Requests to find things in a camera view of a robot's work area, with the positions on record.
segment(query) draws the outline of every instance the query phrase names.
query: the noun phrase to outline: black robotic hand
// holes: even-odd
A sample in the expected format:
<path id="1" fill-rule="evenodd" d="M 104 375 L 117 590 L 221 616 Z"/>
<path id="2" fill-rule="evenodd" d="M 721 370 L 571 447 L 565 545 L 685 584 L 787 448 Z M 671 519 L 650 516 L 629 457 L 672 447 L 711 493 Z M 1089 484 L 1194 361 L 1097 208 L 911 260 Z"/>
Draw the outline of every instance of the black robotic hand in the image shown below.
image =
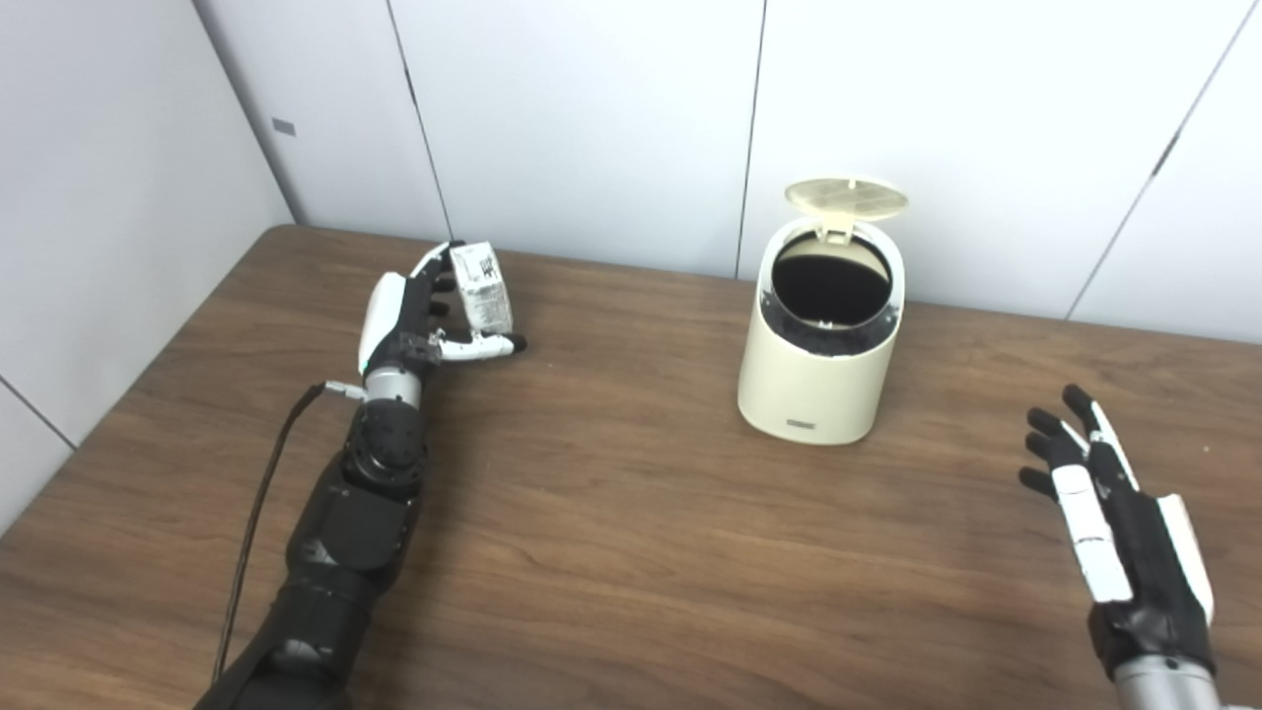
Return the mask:
<path id="1" fill-rule="evenodd" d="M 1020 480 L 1065 516 L 1094 600 L 1088 627 L 1106 673 L 1112 678 L 1141 657 L 1191 661 L 1213 673 L 1213 593 L 1182 499 L 1140 491 L 1099 404 L 1073 385 L 1063 399 L 1085 436 L 1045 410 L 1030 410 L 1035 431 L 1026 449 L 1047 470 L 1025 468 Z"/>

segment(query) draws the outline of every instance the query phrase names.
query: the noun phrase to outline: wooden table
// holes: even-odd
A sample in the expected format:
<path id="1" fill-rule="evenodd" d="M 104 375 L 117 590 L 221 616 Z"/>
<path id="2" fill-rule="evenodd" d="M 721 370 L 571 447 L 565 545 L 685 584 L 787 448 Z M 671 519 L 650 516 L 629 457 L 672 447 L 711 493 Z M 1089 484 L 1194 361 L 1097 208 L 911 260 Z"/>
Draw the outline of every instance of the wooden table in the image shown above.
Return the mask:
<path id="1" fill-rule="evenodd" d="M 260 238 L 0 540 L 0 707 L 193 705 L 281 420 L 355 377 L 377 275 L 424 248 Z M 1220 690 L 1262 704 L 1262 348 L 912 304 L 876 430 L 817 449 L 736 410 L 752 284 L 502 262 L 530 349 L 429 393 L 358 709 L 1116 707 L 1059 512 L 1016 483 L 1025 411 L 1068 382 L 1186 497 Z M 323 399 L 290 438 L 239 641 L 352 411 Z"/>

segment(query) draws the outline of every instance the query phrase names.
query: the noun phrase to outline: black arm cover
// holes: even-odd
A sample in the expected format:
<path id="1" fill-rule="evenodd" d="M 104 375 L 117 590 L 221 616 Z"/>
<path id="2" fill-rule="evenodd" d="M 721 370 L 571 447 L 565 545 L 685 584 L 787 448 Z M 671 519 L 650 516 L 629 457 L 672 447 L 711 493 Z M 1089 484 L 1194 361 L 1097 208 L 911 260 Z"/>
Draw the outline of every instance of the black arm cover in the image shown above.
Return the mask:
<path id="1" fill-rule="evenodd" d="M 398 426 L 400 407 L 409 426 Z M 415 443 L 386 441 L 390 434 Z M 355 658 L 420 509 L 422 438 L 416 410 L 390 401 L 361 407 L 298 521 L 285 551 L 289 576 L 268 618 L 194 710 L 350 710 Z"/>

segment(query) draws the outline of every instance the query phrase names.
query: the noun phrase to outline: panel seam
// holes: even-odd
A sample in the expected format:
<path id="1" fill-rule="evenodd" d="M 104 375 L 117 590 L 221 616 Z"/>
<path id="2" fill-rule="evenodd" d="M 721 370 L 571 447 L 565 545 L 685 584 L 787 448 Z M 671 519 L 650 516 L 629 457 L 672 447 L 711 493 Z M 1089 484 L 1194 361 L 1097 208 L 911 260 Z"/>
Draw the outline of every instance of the panel seam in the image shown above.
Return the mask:
<path id="1" fill-rule="evenodd" d="M 420 115 L 420 103 L 416 101 L 416 88 L 411 83 L 411 71 L 408 68 L 408 54 L 403 49 L 403 38 L 399 35 L 399 23 L 394 16 L 394 3 L 386 0 L 386 11 L 390 14 L 390 28 L 395 34 L 395 47 L 399 49 L 399 63 L 403 64 L 403 77 L 408 82 L 408 96 L 411 97 L 411 107 L 416 111 L 416 125 L 420 126 L 420 140 L 425 144 L 425 158 L 429 159 L 429 174 L 434 178 L 434 189 L 438 192 L 438 206 L 443 209 L 443 222 L 447 224 L 448 241 L 456 238 L 452 230 L 452 218 L 447 214 L 447 199 L 443 198 L 443 183 L 438 180 L 438 165 L 434 164 L 434 151 L 429 148 L 429 134 L 425 131 L 425 119 Z"/>
<path id="2" fill-rule="evenodd" d="M 762 0 L 758 20 L 758 55 L 753 63 L 753 98 L 750 102 L 750 140 L 745 146 L 745 184 L 741 187 L 741 221 L 736 230 L 736 266 L 732 277 L 741 277 L 741 245 L 745 242 L 745 208 L 750 202 L 750 165 L 753 161 L 753 121 L 758 115 L 758 79 L 762 77 L 762 39 L 767 33 L 767 1 Z"/>
<path id="3" fill-rule="evenodd" d="M 1201 83 L 1200 91 L 1196 92 L 1196 97 L 1193 98 L 1191 105 L 1188 106 L 1188 111 L 1184 113 L 1182 120 L 1179 121 L 1179 127 L 1175 129 L 1174 136 L 1171 136 L 1170 141 L 1166 143 L 1165 148 L 1161 150 L 1161 156 L 1157 158 L 1156 165 L 1153 165 L 1148 177 L 1143 180 L 1143 185 L 1131 202 L 1131 207 L 1126 211 L 1126 214 L 1122 216 L 1122 221 L 1117 224 L 1117 230 L 1108 240 L 1108 243 L 1104 245 L 1104 251 L 1100 252 L 1100 257 L 1095 261 L 1095 265 L 1092 266 L 1092 272 L 1087 275 L 1087 281 L 1083 282 L 1083 288 L 1078 290 L 1078 295 L 1074 296 L 1074 301 L 1070 303 L 1069 311 L 1065 313 L 1064 319 L 1071 320 L 1074 318 L 1074 313 L 1078 311 L 1078 306 L 1082 304 L 1083 296 L 1087 295 L 1092 282 L 1095 281 L 1095 276 L 1099 275 L 1100 267 L 1104 266 L 1104 261 L 1108 260 L 1109 253 L 1113 251 L 1113 246 L 1117 243 L 1118 237 L 1122 236 L 1122 231 L 1126 230 L 1127 222 L 1131 221 L 1131 216 L 1135 214 L 1135 209 L 1140 206 L 1145 193 L 1148 192 L 1148 187 L 1152 184 L 1152 180 L 1156 179 L 1157 173 L 1160 173 L 1161 168 L 1165 166 L 1166 159 L 1170 158 L 1170 154 L 1174 151 L 1175 143 L 1177 143 L 1179 137 L 1182 136 L 1184 129 L 1188 126 L 1188 121 L 1191 120 L 1193 113 L 1196 112 L 1196 107 L 1200 105 L 1201 98 L 1204 98 L 1205 92 L 1209 91 L 1209 84 L 1214 82 L 1214 77 L 1218 76 L 1218 71 L 1223 68 L 1223 62 L 1227 61 L 1227 55 L 1230 54 L 1232 48 L 1235 47 L 1235 40 L 1239 39 L 1241 33 L 1244 32 L 1244 25 L 1249 24 L 1249 18 L 1253 16 L 1253 10 L 1257 9 L 1259 1 L 1262 0 L 1253 0 L 1249 9 L 1244 13 L 1244 18 L 1241 20 L 1241 24 L 1235 28 L 1235 32 L 1232 33 L 1232 38 L 1227 42 L 1227 47 L 1223 48 L 1222 54 L 1218 55 L 1218 61 L 1214 62 L 1214 68 L 1209 71 L 1209 76 L 1205 77 L 1205 82 Z"/>
<path id="4" fill-rule="evenodd" d="M 44 426 L 48 428 L 49 431 L 56 434 L 57 439 L 62 440 L 62 444 L 69 446 L 71 451 L 78 451 L 78 446 L 76 446 L 74 443 L 69 440 L 69 438 L 62 434 L 62 430 L 57 429 L 57 425 L 54 425 L 48 417 L 45 417 L 44 414 L 40 412 L 35 407 L 35 405 L 30 402 L 30 400 L 27 400 L 27 397 L 23 393 L 18 392 L 18 388 L 14 387 L 11 382 L 5 380 L 4 376 L 0 376 L 0 385 L 3 385 L 5 390 L 11 392 L 13 396 L 18 399 L 18 402 L 21 402 L 27 407 L 27 410 L 29 410 L 30 414 L 35 416 L 35 419 L 38 419 L 40 422 L 44 422 Z"/>

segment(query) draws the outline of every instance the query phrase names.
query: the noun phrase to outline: robot finger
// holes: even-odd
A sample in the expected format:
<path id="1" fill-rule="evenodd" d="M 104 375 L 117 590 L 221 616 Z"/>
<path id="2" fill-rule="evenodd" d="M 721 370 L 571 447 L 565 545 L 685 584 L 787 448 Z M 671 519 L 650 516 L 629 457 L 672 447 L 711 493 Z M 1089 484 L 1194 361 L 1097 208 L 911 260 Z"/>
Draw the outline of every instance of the robot finger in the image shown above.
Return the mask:
<path id="1" fill-rule="evenodd" d="M 1083 450 L 1083 455 L 1085 455 L 1087 450 L 1089 449 L 1087 445 L 1087 440 L 1084 440 L 1082 435 L 1079 435 L 1078 431 L 1074 430 L 1074 428 L 1069 426 L 1068 422 L 1065 422 L 1064 420 L 1061 420 L 1060 417 L 1053 415 L 1046 410 L 1041 410 L 1039 407 L 1030 410 L 1030 412 L 1026 415 L 1026 422 L 1029 422 L 1035 431 L 1041 433 L 1046 436 L 1068 436 L 1073 439 L 1074 444 L 1076 444 L 1078 448 Z"/>
<path id="2" fill-rule="evenodd" d="M 1088 441 L 1092 444 L 1103 443 L 1113 449 L 1117 457 L 1118 465 L 1126 474 L 1131 488 L 1140 491 L 1140 484 L 1135 479 L 1135 470 L 1131 469 L 1131 462 L 1126 458 L 1126 451 L 1122 449 L 1122 443 L 1113 431 L 1113 425 L 1108 421 L 1108 416 L 1104 415 L 1104 409 L 1100 404 L 1095 401 L 1090 395 L 1087 395 L 1083 388 L 1076 385 L 1070 385 L 1065 387 L 1063 393 L 1065 405 L 1074 411 L 1075 415 L 1083 421 L 1083 428 L 1087 430 Z"/>
<path id="3" fill-rule="evenodd" d="M 1021 472 L 1017 473 L 1017 480 L 1021 482 L 1021 486 L 1029 488 L 1030 491 L 1056 501 L 1056 484 L 1053 483 L 1051 474 L 1040 472 L 1039 469 L 1031 469 L 1030 467 L 1023 467 Z"/>

